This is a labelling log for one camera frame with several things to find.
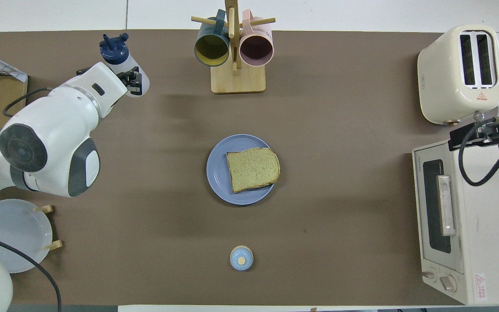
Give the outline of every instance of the oven window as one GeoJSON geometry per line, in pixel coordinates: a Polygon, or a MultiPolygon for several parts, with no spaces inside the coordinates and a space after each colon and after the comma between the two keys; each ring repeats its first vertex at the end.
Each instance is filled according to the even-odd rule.
{"type": "Polygon", "coordinates": [[[450,237],[442,236],[440,225],[440,207],[438,204],[438,186],[436,176],[444,174],[444,164],[441,159],[423,163],[424,197],[426,198],[426,216],[428,220],[428,240],[432,249],[450,253],[450,237]]]}

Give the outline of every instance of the blue plate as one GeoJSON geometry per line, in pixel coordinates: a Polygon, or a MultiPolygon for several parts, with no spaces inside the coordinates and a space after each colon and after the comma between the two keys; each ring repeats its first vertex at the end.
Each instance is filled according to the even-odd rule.
{"type": "Polygon", "coordinates": [[[230,170],[226,160],[227,152],[242,152],[250,148],[269,147],[263,140],[249,134],[234,134],[220,141],[213,148],[207,159],[207,180],[209,185],[218,195],[234,205],[249,205],[263,199],[271,189],[271,184],[262,188],[244,190],[239,193],[232,193],[232,184],[230,183],[230,170]]]}

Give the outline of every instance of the teal mug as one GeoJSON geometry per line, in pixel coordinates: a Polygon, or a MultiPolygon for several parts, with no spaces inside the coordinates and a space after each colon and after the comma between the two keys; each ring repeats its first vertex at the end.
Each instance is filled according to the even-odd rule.
{"type": "Polygon", "coordinates": [[[224,10],[218,10],[216,17],[209,18],[216,20],[215,25],[201,24],[194,52],[198,61],[203,65],[219,66],[228,59],[230,38],[228,38],[228,29],[224,27],[225,16],[224,10]]]}

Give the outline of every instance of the plate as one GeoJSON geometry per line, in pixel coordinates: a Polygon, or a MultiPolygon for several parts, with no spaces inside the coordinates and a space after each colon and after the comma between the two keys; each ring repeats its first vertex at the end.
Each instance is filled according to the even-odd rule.
{"type": "MultiPolygon", "coordinates": [[[[48,218],[42,211],[32,211],[36,205],[20,199],[0,201],[0,241],[26,253],[40,263],[53,240],[48,218]]],[[[0,247],[0,261],[9,273],[20,273],[34,268],[32,263],[12,251],[0,247]]]]}
{"type": "Polygon", "coordinates": [[[213,148],[207,159],[207,180],[209,185],[218,197],[234,205],[249,205],[263,199],[275,184],[270,184],[262,188],[244,190],[239,193],[232,193],[230,183],[230,170],[226,160],[227,152],[242,152],[250,148],[269,147],[265,141],[249,134],[234,134],[221,140],[213,148]]]}

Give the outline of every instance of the mug rack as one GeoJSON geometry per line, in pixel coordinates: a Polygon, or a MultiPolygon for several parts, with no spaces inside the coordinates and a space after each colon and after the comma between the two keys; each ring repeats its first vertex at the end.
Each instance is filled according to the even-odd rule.
{"type": "MultiPolygon", "coordinates": [[[[265,90],[265,66],[250,66],[242,62],[240,57],[240,18],[238,0],[224,0],[226,7],[230,53],[228,59],[220,66],[211,67],[211,91],[216,94],[258,93],[265,90]]],[[[215,25],[216,21],[208,18],[192,16],[192,21],[215,25]]],[[[254,20],[252,26],[275,23],[275,18],[254,20]]]]}

